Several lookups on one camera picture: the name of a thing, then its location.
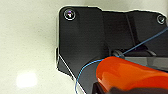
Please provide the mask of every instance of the mounting hole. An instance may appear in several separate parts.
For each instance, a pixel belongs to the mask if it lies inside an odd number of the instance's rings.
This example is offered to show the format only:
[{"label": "mounting hole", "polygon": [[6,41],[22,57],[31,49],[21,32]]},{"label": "mounting hole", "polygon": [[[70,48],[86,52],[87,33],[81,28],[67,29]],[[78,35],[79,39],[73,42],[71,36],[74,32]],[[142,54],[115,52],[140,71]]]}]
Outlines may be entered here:
[{"label": "mounting hole", "polygon": [[64,12],[64,17],[65,17],[65,19],[67,19],[67,20],[73,20],[73,19],[75,19],[75,11],[73,11],[73,10],[71,10],[71,9],[67,9],[67,10],[65,10],[65,12]]},{"label": "mounting hole", "polygon": [[158,15],[158,16],[157,16],[157,22],[158,22],[159,24],[164,24],[164,22],[165,22],[165,17],[164,17],[163,15]]}]

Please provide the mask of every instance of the cable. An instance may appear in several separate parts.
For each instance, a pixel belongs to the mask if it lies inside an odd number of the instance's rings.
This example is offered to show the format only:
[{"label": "cable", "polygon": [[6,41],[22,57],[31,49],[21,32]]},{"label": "cable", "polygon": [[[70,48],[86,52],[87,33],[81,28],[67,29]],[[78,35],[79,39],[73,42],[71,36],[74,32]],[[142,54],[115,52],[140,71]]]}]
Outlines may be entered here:
[{"label": "cable", "polygon": [[76,84],[75,84],[75,91],[76,91],[76,94],[78,94],[77,89],[76,89],[76,87],[77,87],[77,83],[78,83],[79,77],[80,77],[80,75],[81,75],[83,69],[86,68],[87,66],[93,64],[93,63],[100,62],[100,61],[102,61],[102,60],[103,60],[103,59],[95,60],[95,61],[90,62],[89,64],[87,64],[87,65],[85,65],[85,66],[82,67],[82,69],[80,70],[79,75],[78,75],[78,77],[77,77],[77,79],[76,79]]},{"label": "cable", "polygon": [[68,67],[68,65],[66,64],[65,60],[62,58],[62,56],[59,54],[59,57],[61,58],[62,62],[65,64],[65,66],[67,67],[68,71],[70,72],[72,78],[74,79],[75,76],[73,75],[72,71],[70,70],[70,68]]},{"label": "cable", "polygon": [[148,38],[147,40],[145,40],[145,41],[139,43],[138,45],[136,45],[136,46],[134,46],[134,47],[132,47],[131,49],[125,51],[125,52],[123,53],[123,55],[126,54],[126,53],[128,53],[128,52],[130,52],[130,51],[132,51],[133,49],[135,49],[135,48],[141,46],[142,44],[144,44],[144,43],[146,43],[146,42],[148,42],[148,41],[150,41],[150,40],[152,40],[152,39],[158,37],[159,35],[163,34],[163,33],[166,32],[167,30],[168,30],[168,27],[166,27],[164,30],[162,30],[161,32],[157,33],[157,34],[154,35],[153,37],[150,37],[150,38]]},{"label": "cable", "polygon": [[[148,38],[147,40],[145,40],[145,41],[139,43],[138,45],[132,47],[131,49],[125,51],[125,52],[123,53],[123,55],[126,54],[126,53],[128,53],[128,52],[130,52],[130,51],[132,51],[133,49],[139,47],[140,45],[142,45],[142,44],[144,44],[144,43],[146,43],[146,42],[148,42],[148,41],[150,41],[150,40],[152,40],[152,39],[154,39],[154,38],[160,36],[161,34],[165,33],[167,30],[168,30],[168,27],[166,27],[164,30],[162,30],[161,32],[157,33],[156,35],[154,35],[154,36]],[[77,80],[76,80],[76,84],[75,84],[75,91],[76,91],[76,94],[78,94],[77,89],[76,89],[76,87],[77,87],[77,83],[78,83],[79,77],[80,77],[80,75],[81,75],[83,69],[86,68],[87,66],[93,64],[93,63],[100,62],[100,61],[102,61],[102,60],[103,60],[103,59],[95,60],[95,61],[93,61],[93,62],[91,62],[91,63],[85,65],[84,67],[82,67],[82,69],[81,69],[80,72],[79,72],[78,78],[77,78]]]}]

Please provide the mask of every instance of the white wall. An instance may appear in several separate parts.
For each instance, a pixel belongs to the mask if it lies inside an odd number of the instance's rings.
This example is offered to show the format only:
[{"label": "white wall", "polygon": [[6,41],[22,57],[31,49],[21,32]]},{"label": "white wall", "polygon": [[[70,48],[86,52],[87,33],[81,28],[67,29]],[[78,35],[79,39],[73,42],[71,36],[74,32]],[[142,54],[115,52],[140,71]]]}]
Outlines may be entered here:
[{"label": "white wall", "polygon": [[[75,94],[71,79],[56,71],[56,16],[65,5],[83,3],[0,0],[1,94]],[[36,85],[20,88],[19,83],[31,82]]]},{"label": "white wall", "polygon": [[168,0],[85,0],[85,5],[99,6],[102,10],[150,10],[161,12],[165,16],[168,13]]}]

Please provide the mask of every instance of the blue wire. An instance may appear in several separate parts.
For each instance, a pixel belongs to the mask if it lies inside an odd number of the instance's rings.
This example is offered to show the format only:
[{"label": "blue wire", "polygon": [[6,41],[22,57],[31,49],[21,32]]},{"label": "blue wire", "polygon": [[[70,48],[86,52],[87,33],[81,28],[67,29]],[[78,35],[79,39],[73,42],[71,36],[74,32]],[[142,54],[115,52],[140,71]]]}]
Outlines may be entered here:
[{"label": "blue wire", "polygon": [[[131,49],[125,51],[123,54],[126,54],[126,53],[132,51],[133,49],[135,49],[135,48],[141,46],[142,44],[144,44],[144,43],[146,43],[146,42],[148,42],[148,41],[150,41],[150,40],[152,40],[152,39],[158,37],[159,35],[163,34],[163,33],[166,32],[167,30],[168,30],[168,27],[166,27],[164,30],[162,30],[161,32],[157,33],[157,34],[154,35],[153,37],[150,37],[150,38],[148,38],[147,40],[145,40],[145,41],[139,43],[138,45],[136,45],[136,46],[134,46],[134,47],[132,47]],[[91,62],[91,63],[85,65],[84,67],[82,67],[81,71],[79,72],[78,78],[77,78],[77,80],[76,80],[76,84],[75,84],[75,91],[76,91],[76,94],[78,94],[77,89],[76,89],[76,87],[77,87],[77,83],[78,83],[79,77],[80,77],[80,75],[81,75],[83,69],[86,68],[87,66],[93,64],[93,63],[100,62],[100,61],[102,61],[102,60],[103,60],[103,59],[93,61],[93,62]]]},{"label": "blue wire", "polygon": [[166,32],[167,30],[168,30],[168,27],[166,27],[164,30],[162,30],[161,32],[157,33],[157,34],[154,35],[153,37],[150,37],[150,38],[148,38],[147,40],[145,40],[145,41],[139,43],[138,45],[136,45],[136,46],[134,46],[134,47],[132,47],[131,49],[125,51],[125,52],[123,53],[123,55],[126,54],[126,53],[128,53],[128,52],[130,52],[130,51],[132,51],[133,49],[135,49],[135,48],[141,46],[142,44],[144,44],[144,43],[146,43],[146,42],[148,42],[148,41],[150,41],[150,40],[152,40],[152,39],[158,37],[159,35],[163,34],[163,33]]},{"label": "blue wire", "polygon": [[79,77],[80,77],[80,75],[81,75],[81,73],[82,73],[83,69],[84,69],[84,68],[86,68],[87,66],[89,66],[89,65],[93,64],[93,63],[100,62],[100,61],[102,61],[102,60],[103,60],[103,59],[100,59],[100,60],[95,60],[95,61],[90,62],[90,63],[88,63],[87,65],[85,65],[85,66],[83,66],[83,67],[82,67],[81,71],[79,72],[78,78],[76,79],[76,84],[75,84],[75,91],[76,91],[76,94],[78,94],[78,92],[77,92],[77,90],[76,90],[77,83],[78,83]]}]

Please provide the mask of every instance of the orange handle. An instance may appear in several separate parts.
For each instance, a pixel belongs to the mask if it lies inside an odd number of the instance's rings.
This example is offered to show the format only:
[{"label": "orange handle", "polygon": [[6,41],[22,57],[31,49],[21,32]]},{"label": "orange handle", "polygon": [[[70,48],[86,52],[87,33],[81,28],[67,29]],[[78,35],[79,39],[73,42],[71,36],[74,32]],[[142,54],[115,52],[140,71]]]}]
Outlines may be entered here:
[{"label": "orange handle", "polygon": [[100,62],[96,77],[105,92],[112,87],[130,90],[140,87],[168,89],[168,74],[133,62],[108,57]]}]

